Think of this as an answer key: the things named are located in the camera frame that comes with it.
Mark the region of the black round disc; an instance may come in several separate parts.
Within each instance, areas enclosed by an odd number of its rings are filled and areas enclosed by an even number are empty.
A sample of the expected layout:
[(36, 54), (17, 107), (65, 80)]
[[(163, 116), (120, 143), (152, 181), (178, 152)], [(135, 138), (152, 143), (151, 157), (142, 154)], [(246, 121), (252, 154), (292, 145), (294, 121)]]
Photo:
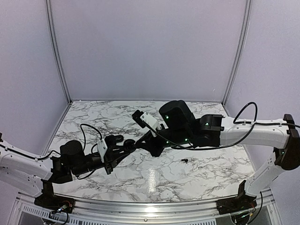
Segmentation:
[(127, 139), (123, 143), (123, 147), (125, 151), (134, 151), (136, 149), (135, 147), (135, 140), (133, 139)]

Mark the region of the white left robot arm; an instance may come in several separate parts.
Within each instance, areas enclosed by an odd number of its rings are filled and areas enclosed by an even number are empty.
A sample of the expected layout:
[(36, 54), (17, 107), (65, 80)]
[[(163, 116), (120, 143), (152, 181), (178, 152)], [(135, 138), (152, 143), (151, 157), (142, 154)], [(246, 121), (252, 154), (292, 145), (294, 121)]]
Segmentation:
[(91, 153), (84, 153), (84, 146), (71, 140), (52, 150), (48, 155), (32, 154), (0, 141), (0, 180), (25, 193), (40, 197), (42, 203), (54, 209), (59, 198), (50, 189), (52, 184), (65, 184), (74, 177), (83, 180), (96, 170), (104, 168), (107, 174), (129, 154), (135, 151), (135, 141), (124, 140), (122, 135), (110, 135), (94, 144)]

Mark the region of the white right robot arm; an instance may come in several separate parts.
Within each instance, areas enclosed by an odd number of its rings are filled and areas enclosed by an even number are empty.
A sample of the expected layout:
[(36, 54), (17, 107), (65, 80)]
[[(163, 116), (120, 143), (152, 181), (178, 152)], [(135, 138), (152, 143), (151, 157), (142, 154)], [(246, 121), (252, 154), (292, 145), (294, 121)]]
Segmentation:
[(267, 161), (239, 186), (232, 200), (237, 210), (244, 209), (280, 174), (300, 165), (300, 135), (293, 117), (285, 114), (277, 120), (240, 119), (221, 114), (196, 118), (186, 102), (174, 100), (164, 104), (160, 123), (147, 112), (137, 110), (133, 120), (148, 132), (138, 140), (137, 147), (158, 157), (165, 148), (177, 150), (218, 150), (238, 144), (269, 146), (273, 152)]

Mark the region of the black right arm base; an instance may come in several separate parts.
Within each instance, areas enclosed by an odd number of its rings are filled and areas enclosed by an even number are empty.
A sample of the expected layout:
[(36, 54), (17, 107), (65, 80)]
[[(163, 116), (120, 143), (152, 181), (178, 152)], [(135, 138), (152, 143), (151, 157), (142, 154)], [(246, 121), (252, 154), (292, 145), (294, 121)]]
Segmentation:
[(219, 199), (216, 208), (220, 215), (247, 210), (257, 206), (256, 196), (249, 196), (245, 191), (246, 180), (239, 184), (238, 194), (235, 197)]

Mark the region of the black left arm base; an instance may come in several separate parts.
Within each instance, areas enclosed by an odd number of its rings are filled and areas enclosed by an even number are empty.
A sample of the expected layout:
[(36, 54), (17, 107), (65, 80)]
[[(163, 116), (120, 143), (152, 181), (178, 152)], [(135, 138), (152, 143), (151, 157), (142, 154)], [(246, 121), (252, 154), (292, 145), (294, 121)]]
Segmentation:
[(41, 194), (35, 197), (34, 204), (52, 211), (58, 211), (63, 206), (66, 206), (67, 213), (72, 213), (75, 200), (70, 197), (56, 195), (53, 190), (53, 185), (49, 181), (42, 180)]

